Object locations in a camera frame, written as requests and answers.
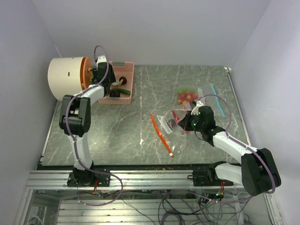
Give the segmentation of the dark purple fake plum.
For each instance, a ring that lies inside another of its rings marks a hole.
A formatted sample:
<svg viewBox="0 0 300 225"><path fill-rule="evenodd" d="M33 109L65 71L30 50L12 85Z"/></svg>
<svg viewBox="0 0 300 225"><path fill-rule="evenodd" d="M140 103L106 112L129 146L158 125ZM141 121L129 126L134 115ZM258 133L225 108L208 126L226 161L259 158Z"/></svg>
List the dark purple fake plum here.
<svg viewBox="0 0 300 225"><path fill-rule="evenodd" d="M109 97L119 98L120 97L120 92L118 90L111 90L110 93L109 93Z"/></svg>

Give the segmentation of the green fake chili pepper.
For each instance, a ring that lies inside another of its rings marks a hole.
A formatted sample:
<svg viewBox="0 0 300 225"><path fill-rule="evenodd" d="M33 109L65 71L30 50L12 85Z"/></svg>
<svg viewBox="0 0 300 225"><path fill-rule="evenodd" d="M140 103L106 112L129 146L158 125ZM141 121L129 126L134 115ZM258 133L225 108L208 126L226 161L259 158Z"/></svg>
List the green fake chili pepper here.
<svg viewBox="0 0 300 225"><path fill-rule="evenodd" d="M126 90L126 89L122 89L122 88L113 88L113 89L111 89L111 90L118 90L118 91L120 92L120 94L122 93L122 94L125 94L125 95L128 95L128 96L131 95L131 91Z"/></svg>

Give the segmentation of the white fake mushroom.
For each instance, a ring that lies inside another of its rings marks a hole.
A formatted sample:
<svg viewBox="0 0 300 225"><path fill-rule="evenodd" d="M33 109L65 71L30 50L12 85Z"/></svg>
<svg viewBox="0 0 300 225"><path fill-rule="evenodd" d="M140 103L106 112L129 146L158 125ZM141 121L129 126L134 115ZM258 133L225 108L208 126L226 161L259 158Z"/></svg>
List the white fake mushroom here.
<svg viewBox="0 0 300 225"><path fill-rule="evenodd" d="M112 86L120 86L122 84L123 84L123 80L121 79L120 81L113 82L111 85Z"/></svg>

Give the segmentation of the pink perforated plastic basket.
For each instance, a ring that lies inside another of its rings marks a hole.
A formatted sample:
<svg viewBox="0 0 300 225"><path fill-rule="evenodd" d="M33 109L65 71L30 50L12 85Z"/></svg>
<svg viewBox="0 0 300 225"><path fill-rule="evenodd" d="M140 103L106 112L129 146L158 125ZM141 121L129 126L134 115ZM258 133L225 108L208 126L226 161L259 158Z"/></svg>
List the pink perforated plastic basket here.
<svg viewBox="0 0 300 225"><path fill-rule="evenodd" d="M115 75L116 82L110 87L114 96L107 96L99 99L100 104L107 105L130 105L133 95L134 68L133 62L109 62Z"/></svg>

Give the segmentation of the dark red fake fruit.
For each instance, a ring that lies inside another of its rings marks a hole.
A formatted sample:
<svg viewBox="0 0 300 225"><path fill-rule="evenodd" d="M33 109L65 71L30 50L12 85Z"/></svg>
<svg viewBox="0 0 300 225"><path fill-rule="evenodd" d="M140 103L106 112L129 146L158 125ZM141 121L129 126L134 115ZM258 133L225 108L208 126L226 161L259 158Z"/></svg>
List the dark red fake fruit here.
<svg viewBox="0 0 300 225"><path fill-rule="evenodd" d="M127 84L127 79L126 79L126 77L124 77L124 76L120 77L120 78L119 78L119 81L120 81L121 79L123 80L123 84L122 84L122 85Z"/></svg>

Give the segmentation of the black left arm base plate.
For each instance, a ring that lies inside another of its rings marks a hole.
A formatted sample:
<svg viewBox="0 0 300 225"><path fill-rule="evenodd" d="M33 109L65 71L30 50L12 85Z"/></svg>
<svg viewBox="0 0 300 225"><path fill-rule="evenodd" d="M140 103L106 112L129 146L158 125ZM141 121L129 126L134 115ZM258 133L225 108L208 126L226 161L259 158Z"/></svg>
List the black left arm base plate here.
<svg viewBox="0 0 300 225"><path fill-rule="evenodd" d="M110 176L76 168L69 174L68 187L108 187Z"/></svg>

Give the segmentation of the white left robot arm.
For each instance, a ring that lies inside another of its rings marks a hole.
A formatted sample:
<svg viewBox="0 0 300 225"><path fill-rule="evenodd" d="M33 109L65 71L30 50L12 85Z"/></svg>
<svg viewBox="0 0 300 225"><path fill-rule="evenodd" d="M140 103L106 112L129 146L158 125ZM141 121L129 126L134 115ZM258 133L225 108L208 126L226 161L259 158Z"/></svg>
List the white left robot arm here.
<svg viewBox="0 0 300 225"><path fill-rule="evenodd" d="M91 126L91 106L106 96L111 86L112 66L107 59L96 62L96 83L75 95L62 100L59 127L68 136L75 158L68 187L97 184L97 172L90 155L88 131Z"/></svg>

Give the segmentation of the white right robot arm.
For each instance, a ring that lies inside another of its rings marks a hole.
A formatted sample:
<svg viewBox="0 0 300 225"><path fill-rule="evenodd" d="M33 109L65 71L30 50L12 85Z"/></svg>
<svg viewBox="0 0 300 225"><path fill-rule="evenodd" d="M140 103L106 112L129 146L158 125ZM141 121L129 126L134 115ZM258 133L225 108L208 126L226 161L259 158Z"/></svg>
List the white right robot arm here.
<svg viewBox="0 0 300 225"><path fill-rule="evenodd" d="M239 166L220 163L209 171L206 178L211 185L228 180L242 184L251 196L273 193L281 186L281 178L271 151L246 145L229 135L224 128L216 125L211 107L201 106L188 111L178 125L185 131L200 133L205 142L238 161Z"/></svg>

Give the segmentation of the blue zip bag with strawberries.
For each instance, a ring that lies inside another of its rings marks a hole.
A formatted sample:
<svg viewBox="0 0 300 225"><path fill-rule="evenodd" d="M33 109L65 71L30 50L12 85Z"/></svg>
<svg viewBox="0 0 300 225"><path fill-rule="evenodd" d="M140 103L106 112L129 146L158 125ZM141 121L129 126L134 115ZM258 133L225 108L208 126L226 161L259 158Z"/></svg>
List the blue zip bag with strawberries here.
<svg viewBox="0 0 300 225"><path fill-rule="evenodd" d="M180 109L192 110L197 101L201 105L210 106L215 115L225 117L220 99L217 97L217 91L214 84L209 83L202 87L182 86L177 90L177 101Z"/></svg>

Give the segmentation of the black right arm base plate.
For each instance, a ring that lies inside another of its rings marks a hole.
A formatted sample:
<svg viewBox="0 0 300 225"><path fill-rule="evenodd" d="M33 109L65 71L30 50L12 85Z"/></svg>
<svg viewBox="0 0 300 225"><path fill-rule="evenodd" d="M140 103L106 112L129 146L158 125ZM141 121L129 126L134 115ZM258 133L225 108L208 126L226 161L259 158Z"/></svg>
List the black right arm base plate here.
<svg viewBox="0 0 300 225"><path fill-rule="evenodd" d="M209 171L193 171L187 179L192 180L194 187L229 187L233 186L233 182L228 180L221 180L216 175Z"/></svg>

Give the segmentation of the orange zip bag with vegetables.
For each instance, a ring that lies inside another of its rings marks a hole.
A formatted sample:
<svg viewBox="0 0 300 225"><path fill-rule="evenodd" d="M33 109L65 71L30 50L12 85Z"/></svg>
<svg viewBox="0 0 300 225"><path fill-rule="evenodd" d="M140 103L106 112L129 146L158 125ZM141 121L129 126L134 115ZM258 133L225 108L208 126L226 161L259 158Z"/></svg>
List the orange zip bag with vegetables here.
<svg viewBox="0 0 300 225"><path fill-rule="evenodd" d="M187 111L185 107L177 106L166 111L155 111L150 115L158 137L172 158L186 147L189 132L181 128L179 122L186 116Z"/></svg>

